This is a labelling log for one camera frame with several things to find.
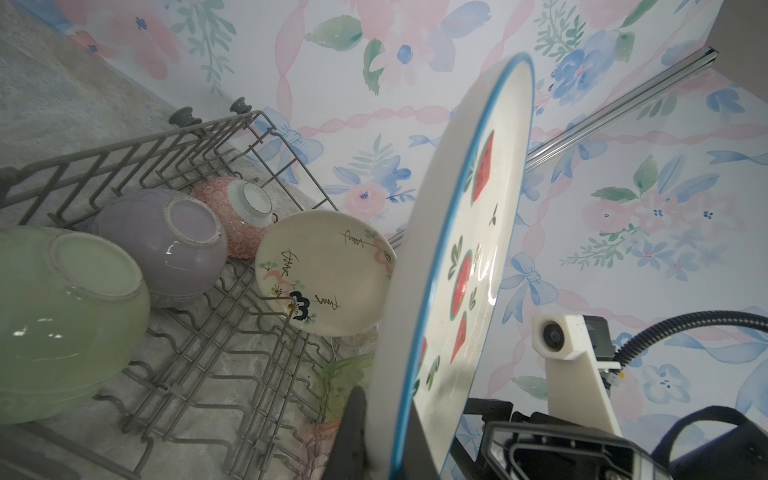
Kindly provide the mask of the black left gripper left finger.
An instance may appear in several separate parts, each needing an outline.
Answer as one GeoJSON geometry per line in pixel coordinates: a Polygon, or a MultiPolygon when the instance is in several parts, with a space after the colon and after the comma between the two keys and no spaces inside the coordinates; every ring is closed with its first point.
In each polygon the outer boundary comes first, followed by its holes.
{"type": "Polygon", "coordinates": [[[364,390],[355,386],[349,395],[344,415],[326,463],[322,480],[362,480],[365,478],[364,442],[367,400],[364,390]]]}

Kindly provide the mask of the watermelon plate blue rim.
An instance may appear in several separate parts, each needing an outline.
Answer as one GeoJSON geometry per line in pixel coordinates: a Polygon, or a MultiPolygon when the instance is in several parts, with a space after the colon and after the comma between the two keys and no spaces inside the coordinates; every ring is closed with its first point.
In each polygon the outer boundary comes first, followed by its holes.
{"type": "Polygon", "coordinates": [[[441,468],[478,368],[516,219],[533,118],[534,65],[483,72],[456,107],[397,252],[366,409],[369,475],[392,479],[409,419],[441,468]]]}

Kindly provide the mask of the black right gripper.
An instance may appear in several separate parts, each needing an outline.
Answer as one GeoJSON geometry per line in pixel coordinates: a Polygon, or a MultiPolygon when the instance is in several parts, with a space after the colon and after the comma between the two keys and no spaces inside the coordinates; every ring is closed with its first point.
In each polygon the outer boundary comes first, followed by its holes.
{"type": "Polygon", "coordinates": [[[547,414],[523,415],[512,403],[470,398],[483,421],[471,455],[454,439],[449,457],[467,479],[668,479],[666,469],[631,441],[547,414]]]}

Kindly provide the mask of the cream flamingo plate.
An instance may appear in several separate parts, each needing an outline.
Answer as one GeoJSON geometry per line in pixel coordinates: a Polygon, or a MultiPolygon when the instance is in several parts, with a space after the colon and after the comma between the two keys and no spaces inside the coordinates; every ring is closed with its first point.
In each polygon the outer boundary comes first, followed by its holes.
{"type": "Polygon", "coordinates": [[[323,337],[362,334],[379,322],[395,264],[395,251],[372,226],[321,210],[277,222],[254,260],[269,308],[323,337]]]}

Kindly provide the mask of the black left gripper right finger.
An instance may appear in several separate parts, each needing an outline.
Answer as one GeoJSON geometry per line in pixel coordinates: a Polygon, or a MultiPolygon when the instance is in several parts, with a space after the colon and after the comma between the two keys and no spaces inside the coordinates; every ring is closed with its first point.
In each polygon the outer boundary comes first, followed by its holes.
{"type": "Polygon", "coordinates": [[[407,426],[407,480],[439,480],[426,436],[414,402],[411,403],[407,426]]]}

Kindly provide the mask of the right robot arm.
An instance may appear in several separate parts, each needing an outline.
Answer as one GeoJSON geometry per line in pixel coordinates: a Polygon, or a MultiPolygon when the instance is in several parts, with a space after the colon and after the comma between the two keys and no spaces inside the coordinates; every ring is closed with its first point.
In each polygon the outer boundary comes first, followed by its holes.
{"type": "Polygon", "coordinates": [[[449,456],[467,479],[764,479],[767,433],[741,412],[710,406],[678,421],[652,452],[617,435],[556,417],[516,412],[509,402],[471,399],[465,412],[483,421],[480,446],[470,454],[455,439],[449,456]],[[700,422],[728,432],[682,455],[673,448],[700,422]]]}

